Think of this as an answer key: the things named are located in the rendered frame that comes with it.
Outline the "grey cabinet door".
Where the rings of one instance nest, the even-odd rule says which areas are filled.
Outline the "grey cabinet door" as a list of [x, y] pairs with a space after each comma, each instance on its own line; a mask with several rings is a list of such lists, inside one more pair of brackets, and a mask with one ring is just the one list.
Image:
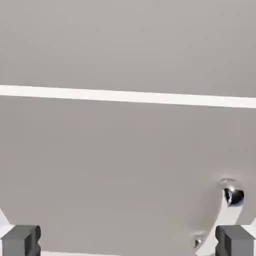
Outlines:
[[44, 251], [195, 256], [220, 180], [256, 215], [256, 109], [0, 97], [0, 209]]
[[256, 98], [256, 0], [0, 0], [0, 84]]

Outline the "white cabinet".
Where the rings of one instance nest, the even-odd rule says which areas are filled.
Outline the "white cabinet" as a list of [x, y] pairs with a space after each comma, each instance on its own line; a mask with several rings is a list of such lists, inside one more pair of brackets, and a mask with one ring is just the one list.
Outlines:
[[[48, 87], [48, 86], [23, 86], [0, 84], [0, 97], [21, 97], [21, 98], [40, 98], [40, 99], [61, 99], [61, 100], [82, 100], [114, 103], [136, 103], [136, 104], [158, 104], [158, 105], [175, 105], [175, 106], [197, 106], [197, 107], [214, 107], [214, 108], [236, 108], [236, 109], [256, 109], [256, 97], [240, 96], [222, 96], [208, 94], [182, 94], [169, 92], [143, 92], [127, 90], [108, 90], [108, 89], [84, 89], [84, 88], [67, 88], [67, 87]], [[194, 236], [192, 236], [192, 248], [194, 249]], [[47, 251], [42, 249], [44, 256], [120, 256], [113, 254], [97, 254], [83, 252], [58, 252]]]

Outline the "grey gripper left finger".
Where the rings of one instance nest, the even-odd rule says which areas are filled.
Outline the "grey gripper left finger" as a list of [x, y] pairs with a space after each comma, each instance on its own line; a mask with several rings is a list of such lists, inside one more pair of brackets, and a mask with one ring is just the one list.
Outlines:
[[41, 256], [41, 227], [10, 224], [0, 208], [0, 256]]

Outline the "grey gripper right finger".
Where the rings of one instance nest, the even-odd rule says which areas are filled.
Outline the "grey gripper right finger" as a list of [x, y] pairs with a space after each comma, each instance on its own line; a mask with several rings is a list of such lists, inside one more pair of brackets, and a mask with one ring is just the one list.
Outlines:
[[215, 256], [256, 256], [256, 217], [251, 224], [218, 225]]

